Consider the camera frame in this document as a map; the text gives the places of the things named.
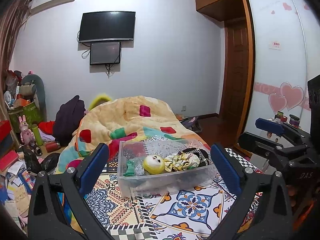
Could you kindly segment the black bag with chain pattern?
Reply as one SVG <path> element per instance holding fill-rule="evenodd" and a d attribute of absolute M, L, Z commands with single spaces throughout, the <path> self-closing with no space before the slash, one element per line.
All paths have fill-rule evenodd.
<path fill-rule="evenodd" d="M 192 153 L 192 154 L 196 155 L 200 160 L 198 167 L 204 167 L 204 166 L 208 166 L 210 164 L 208 153 L 201 148 L 195 148 L 195 147 L 187 148 L 187 149 L 181 151 L 181 153 L 185 153 L 185 154 Z"/>

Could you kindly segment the green knitted glove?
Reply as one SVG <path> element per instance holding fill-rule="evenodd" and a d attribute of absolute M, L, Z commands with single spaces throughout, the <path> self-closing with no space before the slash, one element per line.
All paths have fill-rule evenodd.
<path fill-rule="evenodd" d="M 124 172 L 123 176 L 125 177 L 134 177 L 135 176 L 135 162 L 132 160 L 128 160 L 126 162 L 126 172 Z"/>

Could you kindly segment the floral yellow scrunchie cloth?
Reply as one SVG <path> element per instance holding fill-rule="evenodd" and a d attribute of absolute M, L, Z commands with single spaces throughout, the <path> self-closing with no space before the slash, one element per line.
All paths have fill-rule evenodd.
<path fill-rule="evenodd" d="M 193 153 L 179 153 L 165 157 L 164 164 L 167 172 L 186 171 L 199 167 L 200 159 Z"/>

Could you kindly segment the silver glitter pouch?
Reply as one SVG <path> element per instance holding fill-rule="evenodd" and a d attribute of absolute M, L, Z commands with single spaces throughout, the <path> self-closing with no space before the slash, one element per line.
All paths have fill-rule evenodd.
<path fill-rule="evenodd" d="M 135 162 L 135 176 L 143 176 L 145 173 L 143 162 L 141 160 L 137 160 Z"/>

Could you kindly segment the yellow round plush toy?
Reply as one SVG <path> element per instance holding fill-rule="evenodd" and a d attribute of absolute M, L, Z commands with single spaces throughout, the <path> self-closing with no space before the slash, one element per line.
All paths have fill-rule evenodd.
<path fill-rule="evenodd" d="M 148 155 L 143 160 L 143 167 L 151 175 L 161 174 L 165 169 L 163 158 L 159 155 Z"/>

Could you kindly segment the white drawstring pouch with ring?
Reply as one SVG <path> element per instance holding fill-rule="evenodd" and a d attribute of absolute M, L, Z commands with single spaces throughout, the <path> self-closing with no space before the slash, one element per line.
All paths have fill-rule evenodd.
<path fill-rule="evenodd" d="M 162 194 L 166 192 L 177 192 L 179 187 L 176 185 L 174 181 L 151 181 L 148 180 L 143 182 L 139 186 L 136 187 L 136 192 L 143 194 Z"/>

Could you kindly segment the patterned bed cover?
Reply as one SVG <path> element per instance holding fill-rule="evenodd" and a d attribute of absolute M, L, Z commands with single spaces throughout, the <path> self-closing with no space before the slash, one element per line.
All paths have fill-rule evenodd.
<path fill-rule="evenodd" d="M 206 239 L 236 200 L 219 174 L 178 193 L 122 198 L 118 158 L 107 163 L 85 201 L 114 239 Z"/>

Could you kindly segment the brown wooden door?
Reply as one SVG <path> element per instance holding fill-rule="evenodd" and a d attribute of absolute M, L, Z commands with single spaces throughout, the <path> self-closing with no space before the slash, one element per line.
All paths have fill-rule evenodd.
<path fill-rule="evenodd" d="M 225 23 L 225 70 L 220 116 L 237 131 L 244 107 L 248 76 L 248 37 L 246 20 Z"/>

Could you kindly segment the dark bag on floor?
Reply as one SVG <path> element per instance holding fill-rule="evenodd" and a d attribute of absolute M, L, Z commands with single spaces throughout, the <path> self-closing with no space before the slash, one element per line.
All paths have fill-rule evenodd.
<path fill-rule="evenodd" d="M 180 121 L 180 123 L 187 129 L 195 132 L 195 133 L 201 133 L 202 127 L 198 121 L 198 116 L 193 117 L 187 117 Z"/>

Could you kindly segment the red gift box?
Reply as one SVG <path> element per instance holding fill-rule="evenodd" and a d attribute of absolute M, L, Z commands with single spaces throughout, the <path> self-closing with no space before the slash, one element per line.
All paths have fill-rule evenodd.
<path fill-rule="evenodd" d="M 11 132 L 9 120 L 0 121 L 0 142 L 2 142 Z"/>

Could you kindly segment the white wardrobe sliding door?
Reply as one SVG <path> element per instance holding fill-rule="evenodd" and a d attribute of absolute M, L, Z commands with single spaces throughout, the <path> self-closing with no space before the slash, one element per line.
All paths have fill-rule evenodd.
<path fill-rule="evenodd" d="M 319 20 L 305 0 L 248 0 L 251 10 L 255 69 L 246 132 L 256 135 L 258 118 L 278 111 L 295 115 L 310 131 L 307 82 L 319 75 Z"/>

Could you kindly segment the dark purple clothing pile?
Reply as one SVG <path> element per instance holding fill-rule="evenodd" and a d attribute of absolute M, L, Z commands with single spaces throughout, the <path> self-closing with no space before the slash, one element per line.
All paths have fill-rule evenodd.
<path fill-rule="evenodd" d="M 73 132 L 85 116 L 85 110 L 85 103 L 78 95 L 60 106 L 53 125 L 53 137 L 62 147 L 70 143 Z"/>

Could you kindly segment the green storage box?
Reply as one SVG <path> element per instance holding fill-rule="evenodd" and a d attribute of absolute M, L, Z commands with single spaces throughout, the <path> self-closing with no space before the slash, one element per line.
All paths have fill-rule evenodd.
<path fill-rule="evenodd" d="M 41 111 L 36 107 L 35 103 L 32 102 L 24 107 L 18 107 L 16 109 L 10 109 L 8 111 L 9 118 L 15 133 L 20 133 L 20 122 L 18 117 L 25 116 L 26 122 L 29 128 L 33 124 L 39 124 L 43 121 L 43 116 Z"/>

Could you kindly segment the grey neck pillow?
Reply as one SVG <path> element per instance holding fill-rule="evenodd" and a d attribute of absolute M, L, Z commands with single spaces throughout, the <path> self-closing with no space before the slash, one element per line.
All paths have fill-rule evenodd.
<path fill-rule="evenodd" d="M 22 85 L 35 86 L 35 95 L 37 97 L 39 110 L 42 114 L 42 117 L 46 120 L 47 119 L 46 94 L 45 94 L 44 83 L 42 79 L 36 74 L 28 74 L 22 79 Z"/>

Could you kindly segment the small black wall monitor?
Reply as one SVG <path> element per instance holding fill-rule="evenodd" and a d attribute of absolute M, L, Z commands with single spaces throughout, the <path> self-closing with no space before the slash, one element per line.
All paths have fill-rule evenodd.
<path fill-rule="evenodd" d="M 120 42 L 91 43 L 90 65 L 119 64 L 120 54 Z"/>

